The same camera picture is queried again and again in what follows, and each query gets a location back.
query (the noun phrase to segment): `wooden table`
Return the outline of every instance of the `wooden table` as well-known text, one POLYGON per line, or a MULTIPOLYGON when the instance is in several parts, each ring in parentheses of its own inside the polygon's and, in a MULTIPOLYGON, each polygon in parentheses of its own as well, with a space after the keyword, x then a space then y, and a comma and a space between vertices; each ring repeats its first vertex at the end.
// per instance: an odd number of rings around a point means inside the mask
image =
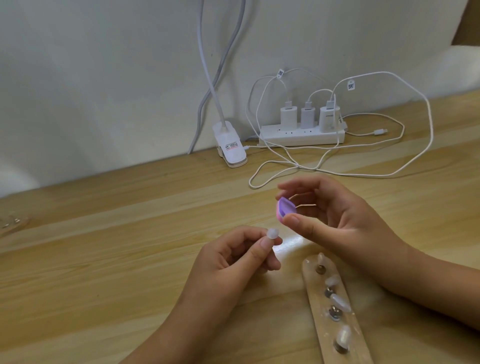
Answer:
MULTIPOLYGON (((432 150, 401 178, 341 181, 413 246, 480 268, 480 91, 432 109, 432 150)), ((418 153, 428 137, 425 105, 388 113, 407 126, 402 143, 338 152, 325 166, 385 173, 418 153)), ((349 125, 399 131, 377 117, 349 125)), ((308 163, 319 154, 297 155, 308 163)), ((271 153, 251 149, 248 158, 229 169, 206 150, 0 200, 0 211, 32 218, 0 240, 0 363, 116 363, 168 315, 201 246, 239 224, 279 227, 283 267, 253 279, 203 362, 321 363, 301 276, 303 258, 320 248, 276 221, 276 182, 248 187, 271 153)), ((268 166, 257 182, 279 168, 268 166)), ((339 269, 376 363, 480 361, 478 333, 339 269)))

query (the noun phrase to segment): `wall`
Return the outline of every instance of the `wall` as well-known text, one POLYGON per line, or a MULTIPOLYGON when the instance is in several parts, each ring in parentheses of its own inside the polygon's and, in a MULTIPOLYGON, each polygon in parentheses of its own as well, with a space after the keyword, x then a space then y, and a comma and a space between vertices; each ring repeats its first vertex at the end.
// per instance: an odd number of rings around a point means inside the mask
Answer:
MULTIPOLYGON (((248 0, 244 26, 218 88, 242 137, 253 82, 282 67, 339 80, 391 70, 429 96, 480 85, 480 52, 450 47, 467 0, 248 0)), ((239 0, 206 0, 211 74, 239 0)), ((197 0, 0 2, 0 195, 183 154, 206 89, 195 35, 197 0)), ((294 101, 321 83, 285 78, 294 101)), ((340 92, 343 109, 371 110, 415 95, 375 77, 340 92)), ((274 123, 273 85, 260 113, 274 123)), ((197 145, 214 145, 208 104, 197 145)))

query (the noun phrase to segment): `white power strip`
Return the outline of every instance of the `white power strip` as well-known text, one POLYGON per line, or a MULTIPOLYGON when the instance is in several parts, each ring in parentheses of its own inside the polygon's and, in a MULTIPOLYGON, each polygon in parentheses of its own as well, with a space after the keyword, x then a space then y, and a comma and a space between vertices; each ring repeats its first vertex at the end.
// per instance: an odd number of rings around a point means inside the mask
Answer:
POLYGON ((264 140, 281 146, 314 146, 324 144, 342 144, 345 140, 345 131, 323 133, 317 125, 311 129, 300 129, 300 123, 296 130, 285 131, 280 129, 280 124, 263 125, 260 129, 259 146, 265 146, 264 140))

